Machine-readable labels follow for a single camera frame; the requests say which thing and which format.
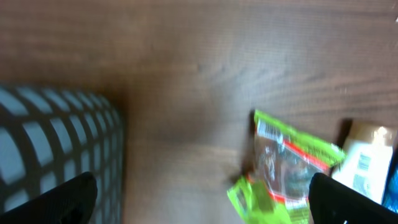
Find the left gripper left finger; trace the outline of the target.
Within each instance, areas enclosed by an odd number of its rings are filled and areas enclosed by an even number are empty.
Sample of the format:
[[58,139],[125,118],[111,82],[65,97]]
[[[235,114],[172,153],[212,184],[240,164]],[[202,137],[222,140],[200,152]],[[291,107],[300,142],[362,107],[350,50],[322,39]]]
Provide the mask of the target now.
[[96,205],[95,176],[84,172],[1,215],[1,224],[86,224]]

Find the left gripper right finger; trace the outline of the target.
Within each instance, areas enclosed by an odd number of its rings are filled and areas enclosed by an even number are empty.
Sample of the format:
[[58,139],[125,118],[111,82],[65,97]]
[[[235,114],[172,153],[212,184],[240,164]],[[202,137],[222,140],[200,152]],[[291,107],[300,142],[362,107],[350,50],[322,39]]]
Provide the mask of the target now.
[[397,214],[333,180],[316,173],[309,187],[314,224],[397,224]]

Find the white tube gold cap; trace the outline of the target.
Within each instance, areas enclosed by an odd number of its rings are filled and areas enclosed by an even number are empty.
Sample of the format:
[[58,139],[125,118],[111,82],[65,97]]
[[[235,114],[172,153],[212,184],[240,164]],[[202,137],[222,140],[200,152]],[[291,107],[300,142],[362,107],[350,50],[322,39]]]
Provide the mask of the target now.
[[396,128],[353,121],[332,179],[381,204],[396,137]]

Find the green snack packet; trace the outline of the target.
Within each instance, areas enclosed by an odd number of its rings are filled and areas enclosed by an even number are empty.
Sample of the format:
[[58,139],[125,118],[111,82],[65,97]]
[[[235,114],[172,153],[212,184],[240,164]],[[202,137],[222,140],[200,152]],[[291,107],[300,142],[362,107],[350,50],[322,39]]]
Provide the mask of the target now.
[[311,179],[346,157],[342,149],[256,110],[254,168],[227,195],[245,223],[309,223]]

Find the blue snack packet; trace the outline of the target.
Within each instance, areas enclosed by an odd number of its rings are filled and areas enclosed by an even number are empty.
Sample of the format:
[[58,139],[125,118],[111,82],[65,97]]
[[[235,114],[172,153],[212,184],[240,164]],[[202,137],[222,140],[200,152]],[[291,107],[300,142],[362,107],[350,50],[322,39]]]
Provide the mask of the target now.
[[382,206],[397,213],[397,149],[389,166]]

